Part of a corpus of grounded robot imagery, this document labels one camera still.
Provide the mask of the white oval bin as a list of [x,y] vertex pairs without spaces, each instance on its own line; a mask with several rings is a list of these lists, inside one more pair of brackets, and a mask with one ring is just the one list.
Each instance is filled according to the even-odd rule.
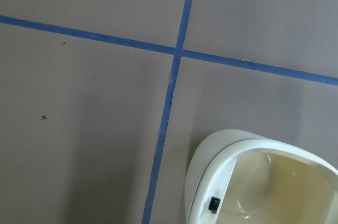
[[337,223],[337,169],[238,129],[207,136],[184,184],[186,223]]

